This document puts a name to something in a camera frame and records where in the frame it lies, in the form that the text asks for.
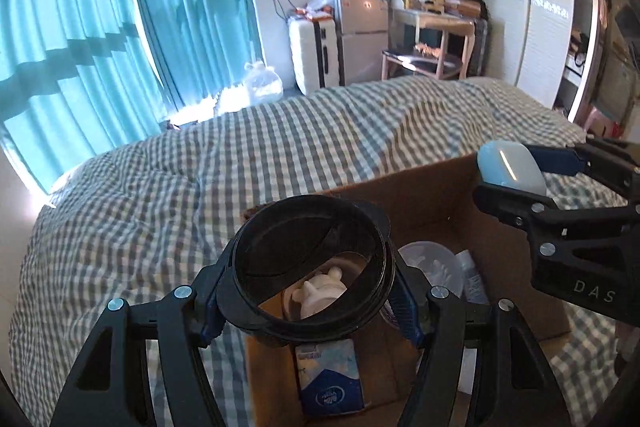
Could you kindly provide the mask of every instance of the bedspread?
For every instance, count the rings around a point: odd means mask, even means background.
[[[501,82],[414,76],[247,108],[89,160],[41,211],[22,264],[10,329],[18,401],[35,425],[48,425],[107,302],[143,303],[190,283],[245,209],[465,155],[492,139],[558,146],[584,133]],[[624,204],[581,175],[546,179],[561,208]],[[581,426],[616,382],[614,324],[567,310],[574,334],[552,367]],[[227,424],[252,425],[243,333],[226,325],[201,353]],[[148,341],[163,426],[171,420],[158,358]]]

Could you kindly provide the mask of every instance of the plaid blanket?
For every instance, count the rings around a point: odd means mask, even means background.
[[[212,264],[247,208],[476,151],[492,139],[564,145],[580,128],[487,78],[404,77],[247,108],[82,165],[46,206],[22,264],[10,330],[14,390],[48,425],[66,375],[107,302],[160,299]],[[624,204],[578,176],[548,176],[560,207]],[[614,324],[568,306],[572,341],[552,361],[575,425],[616,382]],[[229,426],[252,425],[241,331],[202,357]],[[171,425],[157,344],[148,365],[158,425]]]

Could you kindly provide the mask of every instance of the brown box on table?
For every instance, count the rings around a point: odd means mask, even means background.
[[[543,347],[546,344],[558,351],[562,346],[558,337],[569,332],[562,302],[530,286],[526,234],[476,209],[472,190],[478,175],[476,156],[469,155],[335,188],[327,194],[382,207],[396,247],[434,241],[454,253],[471,250],[492,303],[511,299]],[[282,317],[279,295],[261,307]],[[411,391],[418,352],[379,315],[351,337],[366,409],[322,419],[303,415],[292,348],[274,349],[247,337],[246,367],[257,427],[395,426]],[[468,397],[458,393],[452,426],[464,425],[467,407]]]

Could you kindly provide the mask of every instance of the mini fridge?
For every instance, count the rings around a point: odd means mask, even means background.
[[[335,0],[340,85],[380,80],[389,48],[386,0]]]

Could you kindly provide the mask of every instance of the white plastic bag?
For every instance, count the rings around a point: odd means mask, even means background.
[[[266,67],[261,60],[246,63],[244,68],[247,74],[242,85],[249,95],[250,105],[277,102],[282,98],[282,80],[273,68]]]

